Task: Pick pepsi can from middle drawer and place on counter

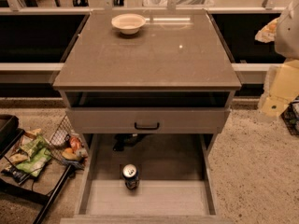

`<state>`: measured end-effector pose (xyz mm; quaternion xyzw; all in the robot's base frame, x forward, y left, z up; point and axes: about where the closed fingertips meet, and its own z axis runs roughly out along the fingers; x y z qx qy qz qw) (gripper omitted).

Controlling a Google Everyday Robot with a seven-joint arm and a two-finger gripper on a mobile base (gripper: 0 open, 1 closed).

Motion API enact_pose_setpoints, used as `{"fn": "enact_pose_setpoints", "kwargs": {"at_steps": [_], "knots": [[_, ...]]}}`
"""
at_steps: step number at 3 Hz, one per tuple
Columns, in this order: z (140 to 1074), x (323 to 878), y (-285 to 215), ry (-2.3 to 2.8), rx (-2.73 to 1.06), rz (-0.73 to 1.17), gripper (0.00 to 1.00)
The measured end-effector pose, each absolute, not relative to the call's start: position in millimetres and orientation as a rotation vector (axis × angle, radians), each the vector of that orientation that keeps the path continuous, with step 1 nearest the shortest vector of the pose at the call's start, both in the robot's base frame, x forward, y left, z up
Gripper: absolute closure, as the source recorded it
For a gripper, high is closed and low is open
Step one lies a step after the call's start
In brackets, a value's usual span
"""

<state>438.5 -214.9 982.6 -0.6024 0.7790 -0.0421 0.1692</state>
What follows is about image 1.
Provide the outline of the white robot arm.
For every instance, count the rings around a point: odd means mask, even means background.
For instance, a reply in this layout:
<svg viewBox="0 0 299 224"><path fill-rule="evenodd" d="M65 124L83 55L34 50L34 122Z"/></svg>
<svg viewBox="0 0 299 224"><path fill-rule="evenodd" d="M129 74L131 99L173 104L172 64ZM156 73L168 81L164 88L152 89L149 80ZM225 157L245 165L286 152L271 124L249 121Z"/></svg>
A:
<svg viewBox="0 0 299 224"><path fill-rule="evenodd" d="M281 15L270 21L255 36L257 41L275 44L275 52L286 58L266 73L259 110L279 117L299 95L299 1L292 0Z"/></svg>

